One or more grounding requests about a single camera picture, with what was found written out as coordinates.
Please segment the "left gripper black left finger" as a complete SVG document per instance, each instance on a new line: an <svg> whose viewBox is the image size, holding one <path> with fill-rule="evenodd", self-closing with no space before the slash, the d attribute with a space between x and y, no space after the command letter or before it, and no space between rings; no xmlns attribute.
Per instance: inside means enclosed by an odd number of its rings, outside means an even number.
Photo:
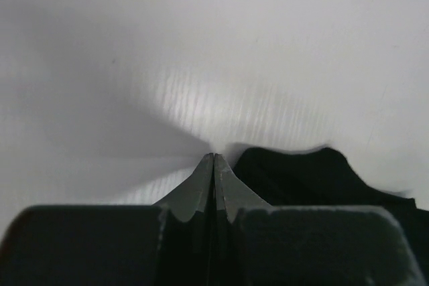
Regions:
<svg viewBox="0 0 429 286"><path fill-rule="evenodd" d="M32 206L1 242L2 285L206 285L213 154L151 206Z"/></svg>

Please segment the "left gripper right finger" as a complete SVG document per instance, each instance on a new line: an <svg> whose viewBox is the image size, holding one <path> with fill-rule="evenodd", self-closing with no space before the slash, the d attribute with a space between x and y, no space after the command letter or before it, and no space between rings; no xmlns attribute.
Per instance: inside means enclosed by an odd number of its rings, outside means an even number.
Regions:
<svg viewBox="0 0 429 286"><path fill-rule="evenodd" d="M220 285L424 285L399 222L377 206L271 206L214 157Z"/></svg>

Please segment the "black daisy print t-shirt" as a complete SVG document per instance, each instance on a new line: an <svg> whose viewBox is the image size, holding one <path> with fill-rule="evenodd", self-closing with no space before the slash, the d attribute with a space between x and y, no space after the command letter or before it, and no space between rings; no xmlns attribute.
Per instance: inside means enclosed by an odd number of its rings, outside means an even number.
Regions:
<svg viewBox="0 0 429 286"><path fill-rule="evenodd" d="M325 147L315 152L287 154L260 147L246 149L235 175L273 206L381 206L403 228L422 270L428 270L428 211L412 198L368 186L346 157Z"/></svg>

